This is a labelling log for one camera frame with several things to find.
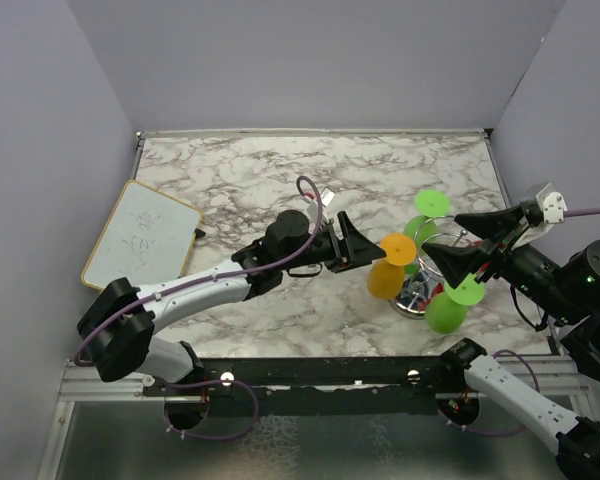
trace whiteboard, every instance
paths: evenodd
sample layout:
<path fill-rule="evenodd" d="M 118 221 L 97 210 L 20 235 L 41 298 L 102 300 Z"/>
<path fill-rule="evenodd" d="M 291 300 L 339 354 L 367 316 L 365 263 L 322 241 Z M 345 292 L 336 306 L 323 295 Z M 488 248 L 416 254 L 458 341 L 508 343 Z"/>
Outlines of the whiteboard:
<path fill-rule="evenodd" d="M 202 214 L 140 182 L 127 182 L 82 271 L 82 283 L 103 289 L 127 277 L 131 285 L 177 278 L 193 247 Z"/>

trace gray wall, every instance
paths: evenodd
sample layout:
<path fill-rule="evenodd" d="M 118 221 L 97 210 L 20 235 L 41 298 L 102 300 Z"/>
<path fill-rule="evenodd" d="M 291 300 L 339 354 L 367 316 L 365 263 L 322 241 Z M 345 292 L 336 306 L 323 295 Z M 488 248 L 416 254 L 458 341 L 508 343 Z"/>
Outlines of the gray wall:
<path fill-rule="evenodd" d="M 67 0 L 138 129 L 494 127 L 564 0 Z"/>
<path fill-rule="evenodd" d="M 133 130 L 62 0 L 0 0 L 0 479 L 33 478 Z"/>
<path fill-rule="evenodd" d="M 600 206 L 600 0 L 569 0 L 493 135 L 513 198 L 552 181 L 571 209 Z M 600 217 L 539 241 L 562 261 L 600 238 Z"/>

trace marble surface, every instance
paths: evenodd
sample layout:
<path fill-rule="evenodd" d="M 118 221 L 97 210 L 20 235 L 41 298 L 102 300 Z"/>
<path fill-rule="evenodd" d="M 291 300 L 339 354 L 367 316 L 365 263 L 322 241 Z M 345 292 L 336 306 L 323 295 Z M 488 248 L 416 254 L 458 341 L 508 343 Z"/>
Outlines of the marble surface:
<path fill-rule="evenodd" d="M 455 213 L 504 207 L 485 141 L 473 134 L 151 138 L 136 178 L 204 212 L 207 236 L 195 242 L 188 265 L 193 273 L 262 236 L 281 211 L 304 210 L 294 185 L 300 174 L 333 190 L 329 211 L 346 210 L 374 242 L 402 231 L 417 215 L 413 198 L 423 189 L 445 192 Z M 442 228 L 458 231 L 453 224 Z M 203 357 L 433 355 L 465 336 L 491 352 L 548 352 L 544 335 L 518 317 L 504 282 L 489 282 L 483 302 L 445 336 L 371 297 L 369 269 L 285 276 L 264 296 L 207 310 L 159 337 L 185 340 Z M 521 303 L 537 321 L 533 304 Z"/>

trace handwriting on whiteboard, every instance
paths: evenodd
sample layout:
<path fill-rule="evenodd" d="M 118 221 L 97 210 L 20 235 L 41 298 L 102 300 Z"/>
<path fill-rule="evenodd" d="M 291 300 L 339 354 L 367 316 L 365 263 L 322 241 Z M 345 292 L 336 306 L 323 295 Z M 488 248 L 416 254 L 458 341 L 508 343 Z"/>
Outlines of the handwriting on whiteboard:
<path fill-rule="evenodd" d="M 149 264 L 151 246 L 156 242 L 155 235 L 159 233 L 157 230 L 162 226 L 164 219 L 163 213 L 150 214 L 142 212 L 139 215 L 134 213 L 130 215 L 135 222 L 132 222 L 133 226 L 129 229 L 128 236 L 122 240 L 122 243 L 131 250 L 134 261 L 123 270 L 120 270 L 120 273 L 124 275 L 136 272 Z"/>

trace orange ball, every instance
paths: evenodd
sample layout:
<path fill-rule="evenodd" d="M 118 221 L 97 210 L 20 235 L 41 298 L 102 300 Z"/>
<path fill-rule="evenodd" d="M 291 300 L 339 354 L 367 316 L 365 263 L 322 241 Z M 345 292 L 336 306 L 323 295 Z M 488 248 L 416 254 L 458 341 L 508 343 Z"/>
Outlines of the orange ball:
<path fill-rule="evenodd" d="M 390 300 L 398 296 L 403 282 L 404 269 L 382 259 L 371 268 L 367 277 L 367 289 L 376 298 Z"/>

